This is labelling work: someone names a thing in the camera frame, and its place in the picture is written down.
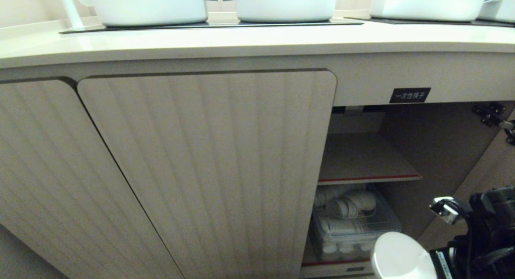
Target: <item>label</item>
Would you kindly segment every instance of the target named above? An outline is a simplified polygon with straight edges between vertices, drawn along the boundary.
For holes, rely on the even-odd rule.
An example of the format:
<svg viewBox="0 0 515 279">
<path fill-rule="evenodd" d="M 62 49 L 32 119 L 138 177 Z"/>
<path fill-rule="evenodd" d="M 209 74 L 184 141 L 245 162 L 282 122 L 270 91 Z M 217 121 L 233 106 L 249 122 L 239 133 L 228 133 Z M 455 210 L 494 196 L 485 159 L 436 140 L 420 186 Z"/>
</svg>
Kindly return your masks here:
<svg viewBox="0 0 515 279">
<path fill-rule="evenodd" d="M 390 103 L 424 103 L 431 88 L 395 88 Z"/>
<path fill-rule="evenodd" d="M 447 261 L 445 260 L 445 255 L 442 252 L 436 251 L 436 255 L 438 255 L 438 259 L 440 260 L 440 265 L 442 266 L 443 273 L 445 274 L 446 279 L 453 279 L 451 270 L 449 270 L 449 265 L 447 265 Z"/>
</svg>

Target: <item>shelf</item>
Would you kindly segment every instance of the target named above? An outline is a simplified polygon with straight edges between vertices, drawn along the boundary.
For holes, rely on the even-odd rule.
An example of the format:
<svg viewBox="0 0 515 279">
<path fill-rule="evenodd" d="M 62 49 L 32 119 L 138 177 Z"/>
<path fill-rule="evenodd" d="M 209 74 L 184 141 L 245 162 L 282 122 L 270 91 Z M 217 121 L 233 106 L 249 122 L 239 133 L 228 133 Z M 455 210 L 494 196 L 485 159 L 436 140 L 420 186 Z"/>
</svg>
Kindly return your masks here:
<svg viewBox="0 0 515 279">
<path fill-rule="evenodd" d="M 318 185 L 421 180 L 422 176 L 377 133 L 330 134 Z"/>
<path fill-rule="evenodd" d="M 304 249 L 304 259 L 300 269 L 300 279 L 321 278 L 321 277 L 340 277 L 340 276 L 359 276 L 371 275 L 373 278 L 373 270 L 370 261 L 355 262 L 319 262 L 316 259 L 315 252 L 311 246 L 309 238 L 306 241 Z"/>
</svg>

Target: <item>red edge strip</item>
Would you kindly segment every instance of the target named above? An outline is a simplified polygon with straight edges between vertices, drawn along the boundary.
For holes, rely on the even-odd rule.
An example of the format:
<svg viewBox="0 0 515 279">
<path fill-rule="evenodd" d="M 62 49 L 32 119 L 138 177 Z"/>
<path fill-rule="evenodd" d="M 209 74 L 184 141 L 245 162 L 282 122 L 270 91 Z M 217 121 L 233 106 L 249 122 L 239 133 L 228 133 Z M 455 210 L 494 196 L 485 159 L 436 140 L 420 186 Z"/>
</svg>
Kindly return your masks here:
<svg viewBox="0 0 515 279">
<path fill-rule="evenodd" d="M 302 263 L 302 266 L 318 266 L 318 265 L 338 265 L 344 263 L 360 263 L 369 262 L 370 259 L 354 260 L 354 261 L 336 261 L 336 262 L 313 262 L 313 263 Z"/>
<path fill-rule="evenodd" d="M 319 182 L 342 182 L 342 181 L 363 181 L 363 180 L 381 180 L 385 178 L 419 178 L 418 174 L 392 175 L 392 176 L 370 176 L 365 178 L 324 178 Z"/>
</svg>

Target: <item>ribbed cabinet door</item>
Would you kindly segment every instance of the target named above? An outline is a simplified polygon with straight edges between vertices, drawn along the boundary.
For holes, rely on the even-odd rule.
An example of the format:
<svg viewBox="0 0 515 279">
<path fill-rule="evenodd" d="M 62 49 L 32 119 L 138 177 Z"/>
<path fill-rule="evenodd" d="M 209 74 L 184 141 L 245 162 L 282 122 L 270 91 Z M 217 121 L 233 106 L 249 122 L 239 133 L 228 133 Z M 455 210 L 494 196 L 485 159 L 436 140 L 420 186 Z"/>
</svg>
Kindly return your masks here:
<svg viewBox="0 0 515 279">
<path fill-rule="evenodd" d="M 330 72 L 86 79 L 81 95 L 187 279 L 296 279 Z"/>
<path fill-rule="evenodd" d="M 0 224 L 70 279 L 182 278 L 61 81 L 0 84 Z"/>
</svg>

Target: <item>metal hinge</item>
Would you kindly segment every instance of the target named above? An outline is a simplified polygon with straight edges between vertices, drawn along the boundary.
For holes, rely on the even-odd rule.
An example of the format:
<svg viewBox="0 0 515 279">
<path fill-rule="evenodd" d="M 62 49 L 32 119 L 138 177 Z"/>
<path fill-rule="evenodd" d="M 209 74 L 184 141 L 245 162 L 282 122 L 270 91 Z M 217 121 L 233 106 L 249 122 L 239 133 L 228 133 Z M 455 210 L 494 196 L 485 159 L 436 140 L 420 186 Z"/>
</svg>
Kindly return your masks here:
<svg viewBox="0 0 515 279">
<path fill-rule="evenodd" d="M 499 103 L 491 103 L 490 106 L 475 105 L 472 111 L 481 116 L 481 122 L 488 127 L 500 127 L 504 129 L 508 138 L 506 142 L 515 146 L 515 120 L 507 121 L 502 118 L 506 107 Z"/>
</svg>

